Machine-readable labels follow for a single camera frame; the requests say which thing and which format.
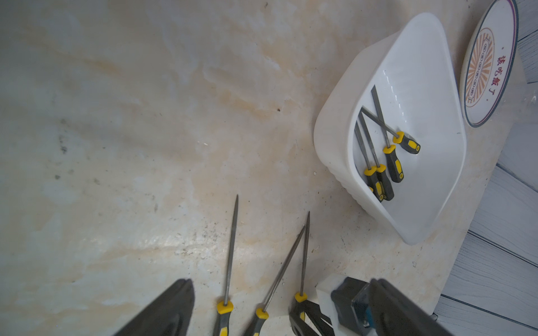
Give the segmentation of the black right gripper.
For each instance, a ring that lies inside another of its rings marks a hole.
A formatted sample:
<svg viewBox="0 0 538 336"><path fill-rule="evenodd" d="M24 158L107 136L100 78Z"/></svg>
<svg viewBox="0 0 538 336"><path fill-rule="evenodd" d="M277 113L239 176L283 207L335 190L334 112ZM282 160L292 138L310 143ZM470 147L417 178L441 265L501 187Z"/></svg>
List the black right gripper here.
<svg viewBox="0 0 538 336"><path fill-rule="evenodd" d="M370 335L372 316L368 302L370 283L342 274L331 274L316 285L319 305L304 301L304 308L291 309L289 319L295 335ZM317 331L301 315L308 316Z"/></svg>

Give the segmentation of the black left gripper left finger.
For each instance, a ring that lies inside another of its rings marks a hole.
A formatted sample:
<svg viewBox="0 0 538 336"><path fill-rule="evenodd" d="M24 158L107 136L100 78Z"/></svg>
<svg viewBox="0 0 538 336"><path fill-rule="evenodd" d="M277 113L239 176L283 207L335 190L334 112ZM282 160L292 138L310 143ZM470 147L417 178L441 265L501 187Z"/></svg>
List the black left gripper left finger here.
<svg viewBox="0 0 538 336"><path fill-rule="evenodd" d="M191 279L178 279L115 335L186 335L195 303Z"/></svg>

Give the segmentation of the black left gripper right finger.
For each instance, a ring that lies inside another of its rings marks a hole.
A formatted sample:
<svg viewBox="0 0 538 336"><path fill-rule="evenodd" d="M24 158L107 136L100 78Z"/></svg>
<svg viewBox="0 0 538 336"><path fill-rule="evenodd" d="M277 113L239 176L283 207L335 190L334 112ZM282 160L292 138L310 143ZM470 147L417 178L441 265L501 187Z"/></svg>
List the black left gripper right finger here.
<svg viewBox="0 0 538 336"><path fill-rule="evenodd" d="M378 335L450 335L386 279L368 287L367 321Z"/></svg>

